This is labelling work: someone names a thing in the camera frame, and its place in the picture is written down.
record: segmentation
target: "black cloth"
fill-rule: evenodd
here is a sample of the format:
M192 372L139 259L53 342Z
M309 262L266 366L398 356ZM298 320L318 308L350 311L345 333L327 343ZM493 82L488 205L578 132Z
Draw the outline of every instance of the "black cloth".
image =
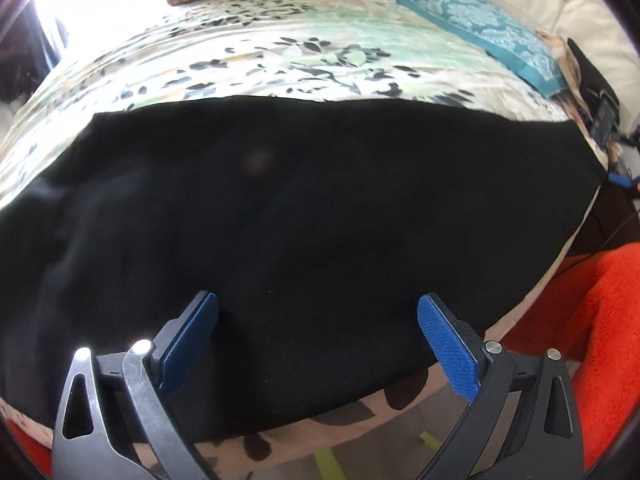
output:
M51 427L78 347L124 351L204 289L189 437L326 412L434 363L421 295L479 333L523 300L605 175L572 122L404 100L98 114L0 212L0 396Z
M574 54L580 67L580 95L587 103L591 116L595 117L600 106L600 93L605 91L613 99L616 107L620 106L618 96L612 86L600 73L600 70L584 55L584 52L569 38L567 40L571 52ZM616 110L616 123L620 123L620 110Z

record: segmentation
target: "teal pillowcase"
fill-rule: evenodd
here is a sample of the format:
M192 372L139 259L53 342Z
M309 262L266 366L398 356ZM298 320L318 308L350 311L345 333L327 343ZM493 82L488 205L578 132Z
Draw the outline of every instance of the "teal pillowcase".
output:
M396 0L430 22L484 48L544 97L567 88L551 51L530 30L487 0Z

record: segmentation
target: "orange blanket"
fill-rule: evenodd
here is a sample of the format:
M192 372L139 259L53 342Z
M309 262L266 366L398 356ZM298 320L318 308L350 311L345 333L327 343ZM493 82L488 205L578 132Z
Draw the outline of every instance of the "orange blanket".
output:
M640 400L640 243L599 253L551 281L502 342L532 355L554 347L582 362L572 385L590 468Z

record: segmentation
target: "green tape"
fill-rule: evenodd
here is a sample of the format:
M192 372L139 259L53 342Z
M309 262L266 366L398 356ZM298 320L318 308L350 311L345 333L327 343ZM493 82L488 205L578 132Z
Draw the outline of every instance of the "green tape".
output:
M431 433L428 433L427 431L423 431L418 436L422 439L422 441L424 442L424 445L429 449L431 449L433 452L436 452L437 450L439 450L440 446L442 445L441 441L439 441L437 438L435 438Z
M314 453L322 480L347 480L344 471L338 464L334 450L330 447L319 449Z

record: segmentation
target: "bedsheet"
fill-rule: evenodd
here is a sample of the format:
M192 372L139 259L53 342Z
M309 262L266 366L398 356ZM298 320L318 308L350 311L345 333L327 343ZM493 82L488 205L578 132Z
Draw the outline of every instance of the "bedsheet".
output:
M0 146L0 208L96 112L234 94L402 98L567 120L482 49L391 0L195 2L47 77Z

